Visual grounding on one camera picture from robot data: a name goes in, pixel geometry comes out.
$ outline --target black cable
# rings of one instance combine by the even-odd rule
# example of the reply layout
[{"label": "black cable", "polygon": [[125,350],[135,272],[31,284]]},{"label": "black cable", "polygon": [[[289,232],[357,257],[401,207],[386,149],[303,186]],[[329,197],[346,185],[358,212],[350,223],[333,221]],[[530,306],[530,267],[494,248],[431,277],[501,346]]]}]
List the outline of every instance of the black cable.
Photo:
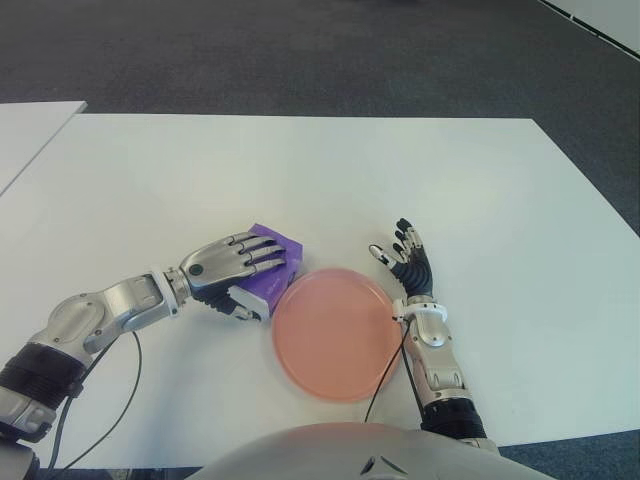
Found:
[{"label": "black cable", "polygon": [[411,368],[409,368],[409,360],[407,360],[407,352],[405,351],[404,344],[402,345],[402,360],[404,361],[404,368],[407,370],[407,375],[409,376],[409,383],[411,383],[411,390],[413,390],[413,396],[415,397],[416,404],[418,405],[420,418],[422,419],[422,423],[424,423],[427,420],[427,417],[424,414],[424,408],[422,408],[422,402],[420,401],[420,395],[418,395],[416,382],[413,381],[413,374],[411,373]]},{"label": "black cable", "polygon": [[102,435],[98,440],[96,440],[93,443],[93,445],[91,445],[84,452],[82,452],[80,455],[78,455],[73,461],[71,461],[67,465],[65,465],[64,468],[62,468],[61,470],[58,470],[53,476],[48,477],[47,480],[53,480],[58,475],[60,475],[62,472],[65,472],[65,471],[69,470],[76,463],[78,463],[80,460],[82,460],[86,455],[88,455],[94,448],[96,448],[98,445],[100,445],[100,443],[105,438],[107,438],[111,434],[111,432],[113,432],[115,430],[115,428],[118,426],[118,424],[120,423],[120,421],[122,420],[124,415],[127,413],[127,410],[129,409],[129,406],[131,405],[131,402],[133,401],[133,397],[135,396],[136,391],[138,390],[138,385],[140,383],[140,376],[142,374],[142,346],[140,345],[140,339],[138,338],[138,334],[136,332],[131,332],[131,334],[133,335],[133,338],[136,341],[136,346],[138,347],[138,373],[136,375],[136,381],[135,381],[135,383],[133,385],[133,390],[131,391],[131,395],[129,395],[129,400],[127,400],[127,404],[124,406],[124,409],[122,410],[122,413],[117,418],[117,420],[114,422],[114,424],[111,426],[111,428],[109,428],[109,430],[107,430],[104,435]]},{"label": "black cable", "polygon": [[47,467],[46,475],[50,475],[53,472],[53,467],[56,465],[56,461],[58,460],[58,452],[60,451],[60,442],[62,440],[62,430],[64,429],[64,422],[67,420],[67,414],[69,413],[69,407],[71,407],[71,402],[77,396],[77,393],[82,389],[82,383],[89,376],[89,374],[93,371],[93,369],[98,365],[102,357],[106,355],[111,346],[115,343],[115,340],[107,345],[102,351],[98,354],[96,359],[89,365],[89,368],[82,374],[82,376],[76,382],[76,391],[67,397],[67,400],[62,407],[62,412],[60,413],[60,419],[58,420],[58,425],[56,427],[56,436],[53,441],[53,448],[51,450],[51,459],[49,460],[49,466]]},{"label": "black cable", "polygon": [[371,397],[371,402],[369,402],[369,408],[367,408],[367,414],[364,416],[364,423],[367,423],[367,420],[369,420],[369,414],[371,413],[371,407],[373,407],[373,402],[375,402],[376,397],[378,396],[378,392],[380,391],[380,387],[382,387],[382,382],[384,382],[384,378],[387,376],[387,373],[389,372],[389,369],[391,368],[391,365],[393,365],[393,361],[398,356],[398,353],[400,353],[400,350],[402,350],[402,346],[404,345],[404,341],[407,338],[407,335],[409,334],[409,327],[410,326],[411,326],[411,320],[409,320],[409,322],[407,323],[407,330],[404,332],[404,335],[402,336],[402,341],[400,342],[400,345],[398,345],[398,348],[396,349],[395,353],[393,354],[393,357],[391,357],[391,360],[389,360],[389,363],[387,364],[387,368],[384,369],[384,372],[382,373],[382,377],[380,377],[380,381],[378,382],[378,386],[376,387],[376,391],[373,392],[373,397]]}]

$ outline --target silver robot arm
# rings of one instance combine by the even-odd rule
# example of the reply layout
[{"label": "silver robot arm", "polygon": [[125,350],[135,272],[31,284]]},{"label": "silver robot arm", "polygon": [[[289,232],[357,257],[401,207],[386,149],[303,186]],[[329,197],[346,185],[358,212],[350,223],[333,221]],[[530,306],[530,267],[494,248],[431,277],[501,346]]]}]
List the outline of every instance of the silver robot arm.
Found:
[{"label": "silver robot arm", "polygon": [[402,283],[407,302],[394,302],[394,318],[408,324],[405,347],[422,406],[422,430],[438,433],[498,453],[487,439],[471,392],[464,381],[445,323],[447,310],[433,298],[433,275],[420,235],[405,219],[397,223],[394,258],[377,245],[369,251]]},{"label": "silver robot arm", "polygon": [[227,290],[243,278],[283,264],[283,259],[273,258],[282,250],[270,237],[231,235],[191,253],[176,269],[154,269],[62,301],[46,328],[0,372],[0,439],[42,439],[60,403],[79,393],[78,382],[93,354],[123,333],[177,315],[188,297],[226,315],[257,318]]}]

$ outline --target pink plate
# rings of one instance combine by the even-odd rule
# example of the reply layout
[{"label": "pink plate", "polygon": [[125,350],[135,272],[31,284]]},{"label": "pink plate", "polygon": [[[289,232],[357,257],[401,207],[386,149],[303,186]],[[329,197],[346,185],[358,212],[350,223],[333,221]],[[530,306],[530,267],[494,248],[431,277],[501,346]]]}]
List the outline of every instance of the pink plate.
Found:
[{"label": "pink plate", "polygon": [[373,394],[400,345],[400,326],[391,316],[388,297],[367,277],[317,270],[293,283],[278,303],[273,344],[291,380],[304,390],[355,402]]}]

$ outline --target purple object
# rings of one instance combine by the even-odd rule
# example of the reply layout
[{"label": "purple object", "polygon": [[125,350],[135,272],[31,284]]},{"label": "purple object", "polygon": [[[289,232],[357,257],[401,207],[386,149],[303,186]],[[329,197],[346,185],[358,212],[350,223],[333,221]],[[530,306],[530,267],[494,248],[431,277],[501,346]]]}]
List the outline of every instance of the purple object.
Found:
[{"label": "purple object", "polygon": [[249,231],[267,235],[283,246],[284,252],[268,258],[283,257],[287,263],[239,282],[229,289],[229,294],[236,302],[256,312],[262,320],[267,320],[296,276],[302,262],[302,244],[257,223]]}]

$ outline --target white table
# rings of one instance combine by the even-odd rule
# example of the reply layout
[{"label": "white table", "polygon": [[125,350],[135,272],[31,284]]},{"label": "white table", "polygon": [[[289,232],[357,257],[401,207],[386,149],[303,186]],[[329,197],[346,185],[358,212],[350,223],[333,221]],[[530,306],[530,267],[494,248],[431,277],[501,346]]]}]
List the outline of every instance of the white table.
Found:
[{"label": "white table", "polygon": [[[0,202],[0,353],[60,300],[254,221],[301,241],[306,271],[352,268],[395,297],[367,245],[390,244],[400,216],[427,244],[491,438],[640,426],[640,240],[531,120],[75,116]],[[364,416],[367,402],[293,386],[268,325],[190,302],[141,338],[138,396],[79,467],[201,465],[270,432]],[[113,422],[135,370],[127,336],[74,402],[59,464]],[[402,370],[373,420],[418,425]]]},{"label": "white table", "polygon": [[0,104],[0,196],[85,102]]}]

